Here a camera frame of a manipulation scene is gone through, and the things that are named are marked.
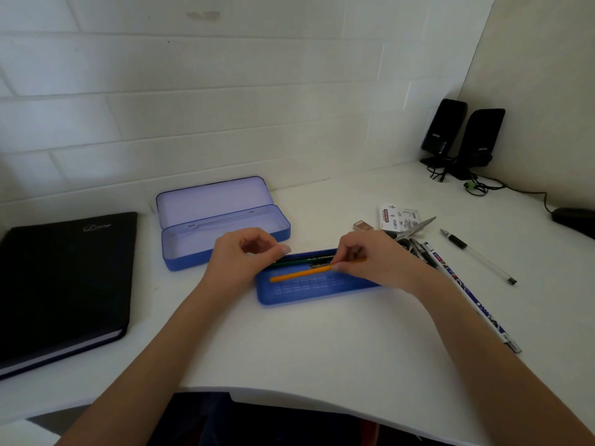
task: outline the speaker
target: speaker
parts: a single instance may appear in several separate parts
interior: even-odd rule
[[[469,168],[490,163],[492,151],[500,133],[505,109],[478,109],[467,121],[459,155],[448,172],[460,180],[471,179]]]
[[[444,158],[447,157],[456,135],[459,134],[466,115],[467,104],[465,102],[449,98],[440,102],[424,142],[421,144],[422,150],[428,151],[434,156],[422,159],[423,164],[444,167]]]

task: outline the hand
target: hand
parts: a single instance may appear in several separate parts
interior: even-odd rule
[[[363,259],[360,263],[350,263]],[[331,261],[333,270],[415,294],[434,270],[380,230],[353,231],[341,237]]]
[[[211,260],[197,288],[231,301],[244,293],[254,276],[291,251],[260,228],[225,233],[215,241]]]

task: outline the person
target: person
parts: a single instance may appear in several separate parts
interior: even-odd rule
[[[217,316],[250,288],[258,272],[288,252],[289,247],[258,228],[219,238],[196,288],[57,446],[145,445],[178,389],[201,337]],[[363,262],[352,262],[362,258]],[[451,280],[384,232],[346,234],[331,264],[338,272],[401,288],[419,299],[494,444],[595,444],[589,429],[502,345]]]

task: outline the yellow pencil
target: yellow pencil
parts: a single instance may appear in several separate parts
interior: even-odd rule
[[[365,260],[353,260],[353,263],[360,263],[362,261]],[[328,272],[329,270],[331,270],[333,267],[328,265],[328,266],[322,266],[320,268],[314,268],[314,269],[309,269],[309,270],[301,270],[300,272],[294,272],[294,273],[288,273],[286,275],[279,275],[278,277],[271,277],[270,281],[271,283],[279,283],[279,282],[284,282],[285,280],[289,280],[295,277],[304,277],[306,275],[312,275],[315,273],[320,273],[320,272]]]

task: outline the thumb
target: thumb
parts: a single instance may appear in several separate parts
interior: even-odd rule
[[[333,270],[336,272],[347,273],[349,275],[353,275],[354,277],[361,277],[361,266],[361,263],[340,261],[333,264]]]
[[[263,270],[267,266],[273,264],[275,261],[283,258],[292,248],[286,244],[277,244],[275,247],[271,247],[266,252],[258,253],[253,256],[254,262],[259,271]]]

